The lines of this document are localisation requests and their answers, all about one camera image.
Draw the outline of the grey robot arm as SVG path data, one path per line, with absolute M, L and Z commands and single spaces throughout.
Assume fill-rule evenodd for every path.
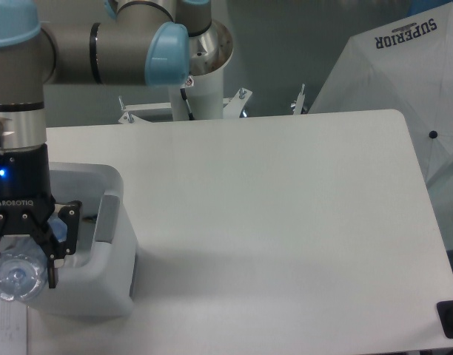
M 0 240 L 22 234 L 56 262 L 76 251 L 80 204 L 50 187 L 45 84 L 181 86 L 189 38 L 212 23 L 209 1 L 106 1 L 109 24 L 43 23 L 33 1 L 0 1 Z

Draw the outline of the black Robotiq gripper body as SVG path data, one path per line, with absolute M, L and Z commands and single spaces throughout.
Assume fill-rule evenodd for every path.
M 0 237 L 46 232 L 55 210 L 47 145 L 0 154 Z

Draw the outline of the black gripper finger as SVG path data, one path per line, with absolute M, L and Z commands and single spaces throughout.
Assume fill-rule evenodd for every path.
M 36 222 L 33 226 L 33 239 L 47 258 L 48 287 L 56 288 L 58 271 L 64 265 L 66 256 L 74 255 L 80 230 L 82 202 L 56 204 L 56 233 L 50 225 L 50 218 Z

